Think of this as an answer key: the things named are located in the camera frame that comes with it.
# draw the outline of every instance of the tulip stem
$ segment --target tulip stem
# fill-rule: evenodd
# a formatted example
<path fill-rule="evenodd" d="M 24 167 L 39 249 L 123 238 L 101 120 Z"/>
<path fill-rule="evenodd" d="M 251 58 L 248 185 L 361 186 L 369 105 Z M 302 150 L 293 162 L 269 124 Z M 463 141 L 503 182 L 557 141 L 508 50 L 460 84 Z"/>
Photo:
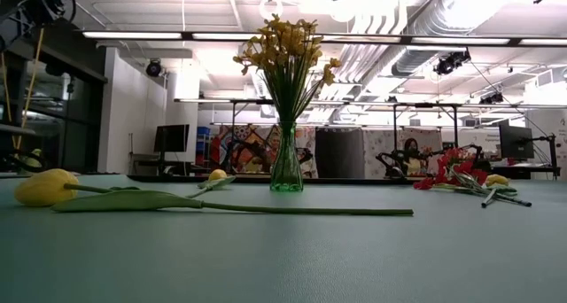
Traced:
<path fill-rule="evenodd" d="M 88 191 L 88 192 L 96 192 L 96 193 L 113 192 L 110 189 L 101 189 L 101 188 L 83 186 L 83 185 L 80 185 L 80 184 L 72 184 L 72 183 L 65 183 L 63 185 L 63 188 L 69 189 L 69 190 L 80 190 L 80 191 Z"/>

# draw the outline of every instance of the flower bouquet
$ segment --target flower bouquet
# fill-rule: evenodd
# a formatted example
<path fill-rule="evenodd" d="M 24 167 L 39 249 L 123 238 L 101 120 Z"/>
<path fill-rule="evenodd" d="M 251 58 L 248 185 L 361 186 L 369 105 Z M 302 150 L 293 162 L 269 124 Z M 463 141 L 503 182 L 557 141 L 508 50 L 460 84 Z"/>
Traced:
<path fill-rule="evenodd" d="M 315 35 L 315 22 L 303 19 L 296 24 L 283 22 L 277 15 L 259 29 L 246 44 L 243 54 L 233 59 L 244 66 L 242 74 L 250 66 L 258 67 L 263 74 L 269 95 L 279 114 L 282 130 L 276 163 L 272 168 L 271 190 L 302 191 L 303 179 L 295 152 L 295 120 L 303 113 L 314 95 L 323 85 L 333 83 L 331 68 L 341 64 L 332 58 L 319 77 L 312 68 L 322 56 L 322 36 Z"/>
<path fill-rule="evenodd" d="M 488 175 L 487 172 L 474 168 L 473 160 L 474 156 L 464 149 L 449 149 L 443 157 L 437 160 L 439 164 L 437 175 L 414 183 L 414 188 L 418 190 L 445 189 L 482 196 L 485 197 L 482 207 L 488 206 L 495 199 L 521 206 L 532 206 L 532 203 L 516 198 L 517 190 L 508 186 L 506 178 L 499 175 Z"/>

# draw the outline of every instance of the white ceiling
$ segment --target white ceiling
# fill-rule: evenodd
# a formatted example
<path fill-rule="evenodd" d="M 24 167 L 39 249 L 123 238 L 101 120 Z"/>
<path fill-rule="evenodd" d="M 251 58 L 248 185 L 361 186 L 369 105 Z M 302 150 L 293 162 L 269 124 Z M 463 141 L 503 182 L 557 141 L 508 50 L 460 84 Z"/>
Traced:
<path fill-rule="evenodd" d="M 234 12 L 230 0 L 77 0 L 81 6 L 75 24 L 83 29 L 121 30 L 174 30 L 183 29 L 182 3 L 184 3 L 185 29 L 188 31 L 253 31 L 263 25 L 259 4 L 261 0 L 235 0 Z M 413 7 L 425 0 L 411 0 Z M 299 0 L 283 0 L 283 18 L 289 21 L 317 19 L 319 32 L 345 33 L 352 28 L 353 21 L 337 22 L 330 15 L 308 15 L 299 12 Z M 492 18 L 474 30 L 474 35 L 548 35 L 567 34 L 567 0 L 544 0 L 533 4 L 532 0 L 512 0 Z M 201 88 L 242 89 L 251 83 L 249 76 L 239 74 L 240 67 L 231 62 L 237 53 L 237 43 L 129 43 L 130 49 L 181 49 L 194 51 L 208 76 Z M 342 45 L 327 45 L 324 53 L 338 57 Z M 517 65 L 513 74 L 521 73 L 530 66 L 567 63 L 567 50 L 545 49 L 470 49 L 472 61 L 483 71 L 490 82 L 509 78 L 507 66 Z M 167 61 L 166 66 L 177 66 L 178 60 Z M 415 95 L 419 100 L 434 99 L 437 94 L 466 95 L 487 86 L 486 80 L 473 66 L 465 66 L 440 82 L 433 76 L 431 67 L 425 67 L 423 80 L 408 80 L 403 84 L 403 96 Z M 510 89 L 522 85 L 510 85 Z"/>

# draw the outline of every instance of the daffodil bouquet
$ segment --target daffodil bouquet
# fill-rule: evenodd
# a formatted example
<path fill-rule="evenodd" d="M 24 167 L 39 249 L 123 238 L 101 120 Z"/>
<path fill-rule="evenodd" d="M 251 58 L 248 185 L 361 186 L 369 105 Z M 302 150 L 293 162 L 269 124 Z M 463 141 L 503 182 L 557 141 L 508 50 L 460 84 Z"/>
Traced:
<path fill-rule="evenodd" d="M 303 19 L 296 24 L 283 22 L 277 15 L 265 20 L 260 36 L 248 41 L 247 48 L 234 61 L 244 66 L 242 74 L 250 66 L 263 71 L 261 78 L 268 86 L 281 122 L 294 122 L 306 109 L 313 96 L 324 84 L 331 85 L 335 75 L 331 68 L 340 67 L 340 61 L 332 58 L 323 69 L 321 79 L 311 68 L 317 66 L 322 56 L 322 36 L 315 35 L 317 24 Z"/>
<path fill-rule="evenodd" d="M 332 58 L 324 66 L 322 76 L 312 69 L 322 56 L 320 44 L 323 37 L 315 34 L 315 22 L 301 19 L 291 24 L 274 15 L 271 21 L 264 21 L 266 26 L 258 30 L 260 34 L 248 41 L 244 53 L 234 57 L 234 61 L 244 66 L 242 74 L 247 74 L 250 66 L 263 71 L 261 78 L 279 114 L 282 134 L 276 163 L 271 171 L 271 190 L 303 190 L 295 152 L 295 120 L 325 84 L 333 83 L 335 75 L 331 69 L 341 65 L 340 61 Z"/>

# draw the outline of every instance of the ductwork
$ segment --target ductwork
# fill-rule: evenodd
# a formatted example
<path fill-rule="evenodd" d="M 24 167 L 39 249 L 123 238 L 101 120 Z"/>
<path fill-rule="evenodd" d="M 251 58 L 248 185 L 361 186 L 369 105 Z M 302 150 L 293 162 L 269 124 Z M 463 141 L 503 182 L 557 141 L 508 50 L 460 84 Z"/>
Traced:
<path fill-rule="evenodd" d="M 413 23 L 406 28 L 406 35 L 468 35 L 475 28 L 490 19 L 508 0 L 432 0 Z M 437 56 L 437 51 L 407 50 L 405 47 L 390 47 L 363 80 L 365 88 L 374 87 L 389 92 L 401 85 L 387 82 L 387 88 L 377 84 L 379 74 L 394 74 L 400 78 L 410 76 L 423 65 Z M 398 58 L 390 63 L 387 58 Z"/>

